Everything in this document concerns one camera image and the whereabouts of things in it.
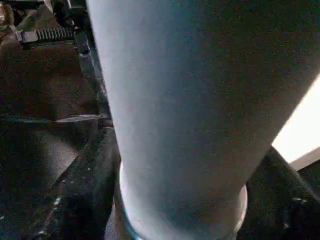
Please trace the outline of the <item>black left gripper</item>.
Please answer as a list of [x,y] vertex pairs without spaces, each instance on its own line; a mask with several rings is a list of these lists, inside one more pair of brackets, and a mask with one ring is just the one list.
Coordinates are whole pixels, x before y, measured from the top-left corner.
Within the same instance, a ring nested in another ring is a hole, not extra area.
[[60,27],[16,31],[17,40],[24,48],[73,44],[79,65],[96,94],[99,113],[111,118],[107,91],[93,36],[89,10],[85,0],[15,0],[14,6],[22,10],[35,10],[41,5],[51,6]]

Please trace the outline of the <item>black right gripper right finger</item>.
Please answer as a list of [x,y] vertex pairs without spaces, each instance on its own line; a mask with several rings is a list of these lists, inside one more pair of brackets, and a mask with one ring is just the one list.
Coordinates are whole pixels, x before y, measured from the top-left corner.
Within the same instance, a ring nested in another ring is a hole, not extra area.
[[320,198],[271,147],[246,183],[248,203],[238,240],[318,240]]

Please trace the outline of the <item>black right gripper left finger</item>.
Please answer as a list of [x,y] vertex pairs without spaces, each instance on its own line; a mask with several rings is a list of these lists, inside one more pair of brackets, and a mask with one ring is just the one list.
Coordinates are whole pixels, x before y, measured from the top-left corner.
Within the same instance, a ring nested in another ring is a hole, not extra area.
[[29,240],[103,240],[120,155],[114,128],[100,128],[43,199]]

